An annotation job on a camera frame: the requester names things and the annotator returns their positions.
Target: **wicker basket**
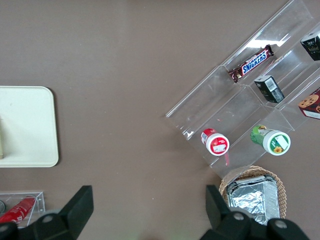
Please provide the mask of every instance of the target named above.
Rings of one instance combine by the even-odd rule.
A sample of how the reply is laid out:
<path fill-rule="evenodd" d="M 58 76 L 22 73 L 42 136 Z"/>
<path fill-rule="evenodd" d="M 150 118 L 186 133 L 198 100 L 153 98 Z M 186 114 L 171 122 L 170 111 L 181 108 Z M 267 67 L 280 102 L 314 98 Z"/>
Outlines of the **wicker basket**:
<path fill-rule="evenodd" d="M 278 202 L 279 202 L 280 218 L 284 219 L 286 217 L 287 195 L 286 195 L 285 187 L 284 187 L 282 181 L 280 180 L 280 178 L 277 177 L 277 175 L 275 175 L 271 171 L 265 170 L 264 168 L 262 168 L 260 166 L 251 166 L 248 170 L 246 170 L 244 173 L 242 173 L 236 180 L 254 178 L 254 177 L 263 176 L 266 174 L 271 175 L 276 180 L 276 185 L 278 188 Z M 219 187 L 219 192 L 223 196 L 226 203 L 228 203 L 227 192 L 226 192 L 227 185 L 228 184 L 224 180 L 222 180 L 220 187 Z"/>

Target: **white lid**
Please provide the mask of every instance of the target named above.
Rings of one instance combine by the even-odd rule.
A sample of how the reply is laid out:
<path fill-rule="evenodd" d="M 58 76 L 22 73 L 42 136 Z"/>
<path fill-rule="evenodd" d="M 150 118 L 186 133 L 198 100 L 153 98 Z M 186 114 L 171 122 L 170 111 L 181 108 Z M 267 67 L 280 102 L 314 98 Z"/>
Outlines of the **white lid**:
<path fill-rule="evenodd" d="M 274 149 L 271 149 L 271 143 L 273 139 L 276 140 L 279 146 L 276 146 Z M 291 140 L 288 134 L 278 131 L 278 130 L 273 130 L 268 132 L 263 139 L 263 148 L 270 154 L 274 156 L 281 156 L 285 154 L 291 146 Z"/>
<path fill-rule="evenodd" d="M 212 155 L 222 156 L 229 150 L 230 143 L 224 135 L 215 133 L 208 137 L 205 146 Z"/>

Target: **snickers bar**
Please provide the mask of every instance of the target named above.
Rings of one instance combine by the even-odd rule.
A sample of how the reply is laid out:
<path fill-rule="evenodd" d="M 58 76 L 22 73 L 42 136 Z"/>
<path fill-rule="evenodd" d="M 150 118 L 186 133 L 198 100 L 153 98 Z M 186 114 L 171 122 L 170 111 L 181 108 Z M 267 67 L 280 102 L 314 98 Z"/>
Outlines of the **snickers bar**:
<path fill-rule="evenodd" d="M 240 78 L 250 72 L 252 69 L 257 67 L 259 64 L 263 63 L 265 60 L 273 56 L 274 53 L 271 50 L 271 46 L 267 45 L 265 48 L 257 52 L 255 55 L 246 60 L 243 64 L 235 69 L 229 71 L 230 77 L 235 83 L 238 82 Z"/>

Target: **black box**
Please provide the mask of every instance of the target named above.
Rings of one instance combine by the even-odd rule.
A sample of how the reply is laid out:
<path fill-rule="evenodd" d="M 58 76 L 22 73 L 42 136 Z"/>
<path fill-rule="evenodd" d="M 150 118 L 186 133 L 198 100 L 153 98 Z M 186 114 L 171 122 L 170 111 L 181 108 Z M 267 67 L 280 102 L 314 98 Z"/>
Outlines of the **black box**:
<path fill-rule="evenodd" d="M 301 44 L 314 61 L 320 60 L 320 31 L 312 32 L 301 39 Z"/>
<path fill-rule="evenodd" d="M 278 104 L 285 98 L 271 75 L 259 76 L 254 82 L 268 102 Z"/>

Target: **clear plastic box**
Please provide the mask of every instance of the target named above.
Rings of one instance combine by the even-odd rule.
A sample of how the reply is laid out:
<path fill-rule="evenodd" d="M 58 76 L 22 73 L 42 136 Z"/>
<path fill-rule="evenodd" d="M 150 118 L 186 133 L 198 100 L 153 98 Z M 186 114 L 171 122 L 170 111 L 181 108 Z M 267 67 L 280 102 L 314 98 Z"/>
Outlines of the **clear plastic box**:
<path fill-rule="evenodd" d="M 4 202 L 5 212 L 13 208 L 27 196 L 35 196 L 36 201 L 28 215 L 18 224 L 18 228 L 25 228 L 40 218 L 46 211 L 44 193 L 37 192 L 0 192 L 0 201 Z"/>
<path fill-rule="evenodd" d="M 289 133 L 308 120 L 298 108 L 298 96 L 318 82 L 320 61 L 312 60 L 300 40 L 317 29 L 320 24 L 304 2 L 289 1 L 166 114 L 225 181 L 238 177 L 266 153 L 250 139 L 254 126 L 262 124 Z M 228 71 L 267 44 L 274 56 L 234 83 Z M 254 80 L 264 75 L 273 76 L 285 96 L 282 102 L 271 103 L 263 97 Z M 229 139 L 228 166 L 226 156 L 211 155 L 201 142 L 201 133 L 207 128 Z"/>

